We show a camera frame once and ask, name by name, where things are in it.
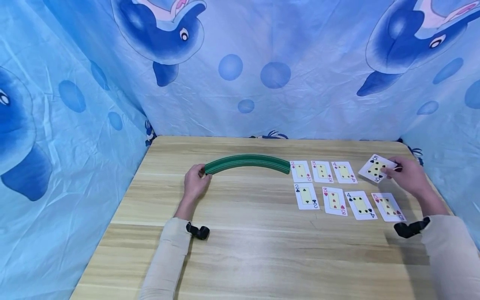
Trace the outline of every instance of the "left hand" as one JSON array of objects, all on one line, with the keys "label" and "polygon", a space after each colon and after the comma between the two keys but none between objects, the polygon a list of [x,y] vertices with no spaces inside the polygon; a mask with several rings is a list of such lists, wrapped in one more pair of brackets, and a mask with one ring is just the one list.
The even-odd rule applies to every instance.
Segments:
[{"label": "left hand", "polygon": [[200,195],[206,190],[212,174],[204,176],[205,164],[194,165],[185,174],[183,199],[187,201],[197,201]]}]

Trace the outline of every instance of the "playing card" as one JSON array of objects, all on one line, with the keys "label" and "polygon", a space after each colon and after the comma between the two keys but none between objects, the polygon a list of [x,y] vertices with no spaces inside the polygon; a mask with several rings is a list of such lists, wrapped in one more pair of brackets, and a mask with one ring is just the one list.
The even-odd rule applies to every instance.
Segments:
[{"label": "playing card", "polygon": [[377,220],[377,214],[373,210],[367,194],[364,191],[345,192],[347,202],[352,208],[353,215],[357,220]]},{"label": "playing card", "polygon": [[373,192],[373,200],[377,203],[378,210],[385,222],[406,222],[407,218],[398,207],[391,193]]},{"label": "playing card", "polygon": [[292,171],[293,182],[311,182],[312,176],[306,160],[290,161],[290,170]]},{"label": "playing card", "polygon": [[348,216],[342,189],[322,187],[325,212],[337,216]]},{"label": "playing card", "polygon": [[358,183],[350,163],[347,161],[332,161],[338,183]]},{"label": "playing card", "polygon": [[320,209],[315,189],[311,183],[295,183],[295,195],[299,209]]},{"label": "playing card", "polygon": [[312,160],[312,174],[315,182],[333,183],[332,170],[328,161]]},{"label": "playing card", "polygon": [[373,182],[381,182],[387,175],[380,170],[382,168],[395,168],[396,163],[377,154],[372,155],[367,163],[360,169],[359,174]]}]

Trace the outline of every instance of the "right hand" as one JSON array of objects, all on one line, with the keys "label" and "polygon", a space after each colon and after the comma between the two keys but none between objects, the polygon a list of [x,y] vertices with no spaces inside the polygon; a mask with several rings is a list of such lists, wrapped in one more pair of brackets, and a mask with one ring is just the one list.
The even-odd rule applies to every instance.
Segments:
[{"label": "right hand", "polygon": [[425,193],[433,191],[422,166],[417,161],[402,156],[394,156],[388,160],[401,164],[403,169],[397,172],[390,168],[383,168],[382,172],[393,178],[402,189],[415,197],[422,197]]}]

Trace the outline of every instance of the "black wrist strap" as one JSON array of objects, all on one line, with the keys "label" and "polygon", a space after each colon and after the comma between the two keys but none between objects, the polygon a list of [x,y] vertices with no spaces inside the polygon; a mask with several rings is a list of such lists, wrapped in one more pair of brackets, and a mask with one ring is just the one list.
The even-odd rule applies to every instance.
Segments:
[{"label": "black wrist strap", "polygon": [[430,223],[430,218],[425,217],[422,221],[414,222],[409,225],[405,223],[396,223],[393,228],[399,236],[409,239],[424,230],[428,223]]},{"label": "black wrist strap", "polygon": [[200,229],[193,226],[191,222],[187,223],[187,231],[199,240],[206,240],[210,234],[208,227],[202,226]]}]

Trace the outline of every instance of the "dolphin eye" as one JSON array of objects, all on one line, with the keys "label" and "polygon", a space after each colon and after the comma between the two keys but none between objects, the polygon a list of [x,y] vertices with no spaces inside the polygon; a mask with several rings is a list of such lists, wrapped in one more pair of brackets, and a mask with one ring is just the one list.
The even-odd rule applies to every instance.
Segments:
[{"label": "dolphin eye", "polygon": [[3,105],[10,105],[10,99],[2,89],[0,89],[0,103]]},{"label": "dolphin eye", "polygon": [[188,31],[187,31],[187,29],[182,28],[182,29],[180,30],[180,38],[182,39],[182,41],[188,40]]},{"label": "dolphin eye", "polygon": [[443,41],[445,41],[445,35],[434,38],[433,41],[430,42],[430,48],[438,47]]}]

